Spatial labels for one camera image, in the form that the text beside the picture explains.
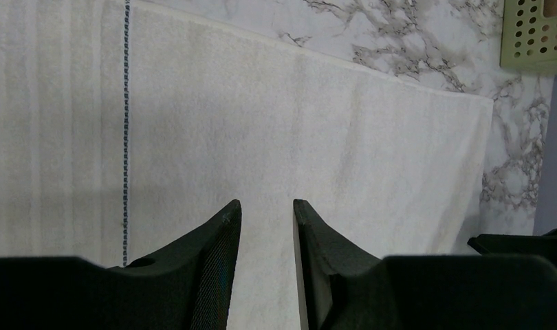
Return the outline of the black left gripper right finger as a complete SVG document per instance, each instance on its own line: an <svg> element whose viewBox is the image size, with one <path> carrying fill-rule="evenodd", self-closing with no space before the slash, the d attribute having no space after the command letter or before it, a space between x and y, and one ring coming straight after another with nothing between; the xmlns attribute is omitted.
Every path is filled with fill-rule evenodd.
<svg viewBox="0 0 557 330"><path fill-rule="evenodd" d="M528 254L377 258L296 199L303 329L557 329L557 268Z"/></svg>

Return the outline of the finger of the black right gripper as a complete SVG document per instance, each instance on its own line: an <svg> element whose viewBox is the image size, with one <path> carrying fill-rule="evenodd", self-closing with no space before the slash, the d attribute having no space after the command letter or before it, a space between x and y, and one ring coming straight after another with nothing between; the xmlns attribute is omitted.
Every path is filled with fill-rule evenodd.
<svg viewBox="0 0 557 330"><path fill-rule="evenodd" d="M480 254L528 254L541 256L557 268L557 228L540 236L480 234L468 239Z"/></svg>

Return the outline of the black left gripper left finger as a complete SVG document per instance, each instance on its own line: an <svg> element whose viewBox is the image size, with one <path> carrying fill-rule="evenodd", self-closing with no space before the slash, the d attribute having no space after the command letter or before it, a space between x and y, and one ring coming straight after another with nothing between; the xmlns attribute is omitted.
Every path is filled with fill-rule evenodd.
<svg viewBox="0 0 557 330"><path fill-rule="evenodd" d="M225 329L241 204L126 267L0 258L0 329Z"/></svg>

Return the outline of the cream white towel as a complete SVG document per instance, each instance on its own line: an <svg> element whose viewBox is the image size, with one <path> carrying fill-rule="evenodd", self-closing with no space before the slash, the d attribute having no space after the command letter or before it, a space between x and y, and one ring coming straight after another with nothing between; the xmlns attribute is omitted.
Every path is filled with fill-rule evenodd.
<svg viewBox="0 0 557 330"><path fill-rule="evenodd" d="M299 329L293 201L445 254L493 101L161 5L0 1L0 256L144 256L238 199L229 329Z"/></svg>

